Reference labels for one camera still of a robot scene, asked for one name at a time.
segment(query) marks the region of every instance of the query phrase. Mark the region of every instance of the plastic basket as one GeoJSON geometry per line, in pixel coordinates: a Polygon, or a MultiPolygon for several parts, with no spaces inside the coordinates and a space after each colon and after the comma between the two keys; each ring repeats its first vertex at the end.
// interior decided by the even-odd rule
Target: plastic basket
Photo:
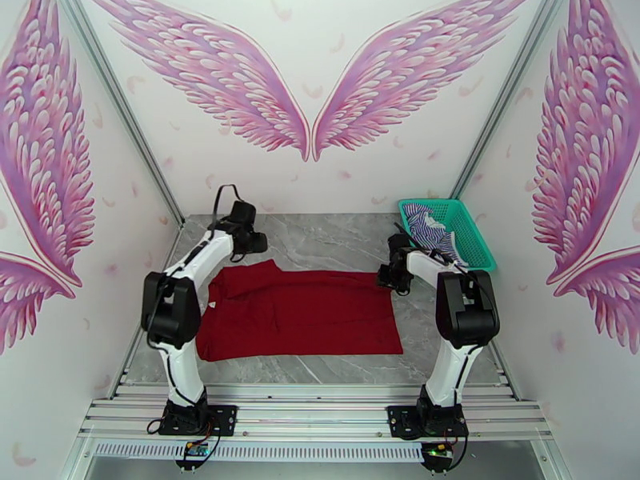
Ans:
{"type": "Polygon", "coordinates": [[[430,216],[434,220],[445,225],[446,231],[455,232],[456,249],[460,257],[469,264],[470,270],[491,272],[495,269],[494,257],[489,252],[464,203],[459,200],[439,198],[401,200],[398,202],[398,207],[402,215],[402,224],[407,232],[410,230],[404,207],[410,203],[428,206],[432,209],[430,216]]]}

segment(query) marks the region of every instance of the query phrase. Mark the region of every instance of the red garment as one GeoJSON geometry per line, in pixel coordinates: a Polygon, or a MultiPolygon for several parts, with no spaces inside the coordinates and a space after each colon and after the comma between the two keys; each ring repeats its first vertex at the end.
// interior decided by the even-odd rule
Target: red garment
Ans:
{"type": "Polygon", "coordinates": [[[196,337],[210,362],[255,355],[401,354],[391,294],[375,274],[225,267],[196,337]]]}

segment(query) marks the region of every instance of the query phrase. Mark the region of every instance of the feather painting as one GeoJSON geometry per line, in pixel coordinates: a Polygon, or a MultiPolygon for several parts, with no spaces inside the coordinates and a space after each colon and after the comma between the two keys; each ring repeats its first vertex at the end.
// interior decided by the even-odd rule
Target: feather painting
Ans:
{"type": "Polygon", "coordinates": [[[640,79],[602,0],[570,0],[542,106],[535,237],[555,256],[554,295],[588,298],[599,332],[638,352],[640,249],[591,258],[638,162],[640,79]]]}
{"type": "Polygon", "coordinates": [[[0,104],[2,187],[42,261],[0,253],[1,354],[34,332],[43,300],[74,297],[74,256],[94,225],[82,96],[54,0],[30,0],[2,64],[0,104]]]}
{"type": "Polygon", "coordinates": [[[317,161],[330,146],[373,142],[434,100],[505,36],[525,0],[460,0],[381,29],[352,57],[311,129],[248,34],[155,0],[93,1],[129,49],[221,125],[267,151],[291,146],[317,161]]]}

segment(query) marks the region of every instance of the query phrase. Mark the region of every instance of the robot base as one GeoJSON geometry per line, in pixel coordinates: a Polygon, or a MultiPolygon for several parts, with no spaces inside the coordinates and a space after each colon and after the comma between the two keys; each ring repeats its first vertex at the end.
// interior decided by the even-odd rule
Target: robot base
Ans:
{"type": "Polygon", "coordinates": [[[167,401],[158,428],[161,436],[233,436],[237,406],[210,406],[206,403],[206,392],[197,406],[179,406],[167,401]]]}
{"type": "Polygon", "coordinates": [[[422,386],[416,406],[388,406],[391,436],[405,440],[419,438],[464,438],[469,435],[462,405],[436,406],[422,386]]]}

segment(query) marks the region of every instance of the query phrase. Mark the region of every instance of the gray marble surface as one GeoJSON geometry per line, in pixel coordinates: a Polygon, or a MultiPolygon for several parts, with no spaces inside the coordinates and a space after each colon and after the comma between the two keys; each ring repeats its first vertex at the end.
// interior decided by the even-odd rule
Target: gray marble surface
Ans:
{"type": "MultiPolygon", "coordinates": [[[[246,266],[272,258],[283,270],[357,270],[376,272],[388,259],[386,240],[395,232],[396,214],[292,214],[259,215],[255,229],[266,233],[265,254],[248,255],[246,266]]],[[[174,260],[202,238],[210,216],[189,217],[174,260]]],[[[411,294],[393,296],[394,314],[403,355],[273,356],[235,358],[220,362],[198,360],[204,383],[420,383],[432,371],[440,336],[435,325],[435,289],[415,279],[411,294]]],[[[201,306],[206,287],[198,292],[201,306]]],[[[141,342],[126,376],[128,382],[166,382],[157,351],[141,342]]],[[[468,382],[497,383],[493,356],[484,350],[474,363],[468,382]]]]}

